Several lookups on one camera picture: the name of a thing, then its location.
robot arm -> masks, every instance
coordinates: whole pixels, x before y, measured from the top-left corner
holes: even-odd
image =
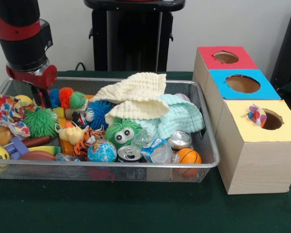
[[[39,19],[37,0],[0,0],[0,44],[8,75],[32,86],[38,105],[51,107],[47,89],[54,84],[57,69],[45,51],[53,45],[49,23]]]

tiger toy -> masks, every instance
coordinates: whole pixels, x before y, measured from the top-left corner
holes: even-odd
[[[104,139],[105,132],[103,130],[92,130],[89,128],[88,131],[84,133],[84,139],[79,141],[73,147],[73,155],[82,157],[87,160],[87,151],[88,148],[96,141]]]

cream washcloth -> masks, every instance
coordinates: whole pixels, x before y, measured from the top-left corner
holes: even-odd
[[[101,88],[90,101],[107,100],[118,104],[105,115],[109,126],[116,117],[150,120],[169,112],[168,105],[158,98],[164,94],[165,88],[166,74],[137,73]]]
[[[136,73],[121,82],[105,86],[89,101],[107,100],[111,103],[157,100],[164,94],[166,74]]]

white wall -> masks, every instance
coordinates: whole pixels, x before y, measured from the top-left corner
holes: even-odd
[[[187,0],[174,12],[168,70],[192,70],[196,46],[244,46],[270,78],[291,17],[291,0]]]
[[[52,30],[51,63],[69,70],[81,61],[93,69],[91,9],[82,0],[40,0],[39,6]],[[291,0],[187,0],[174,12],[167,69],[192,71],[197,46],[241,45],[270,78],[290,16]],[[0,47],[0,83],[5,62]]]

metal basket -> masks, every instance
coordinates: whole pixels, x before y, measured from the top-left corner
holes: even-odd
[[[94,95],[100,88],[119,81],[121,79],[59,77],[52,88],[69,86],[75,91]],[[167,81],[165,92],[168,94],[183,93],[203,114],[206,129],[191,134],[193,148],[201,155],[202,164],[0,160],[0,166],[7,164],[6,169],[1,170],[0,179],[201,182],[210,168],[219,163],[219,153],[202,90],[197,83],[192,81]],[[12,79],[8,79],[2,84],[0,93],[32,97],[28,85]],[[55,138],[49,145],[60,146],[60,141]]]

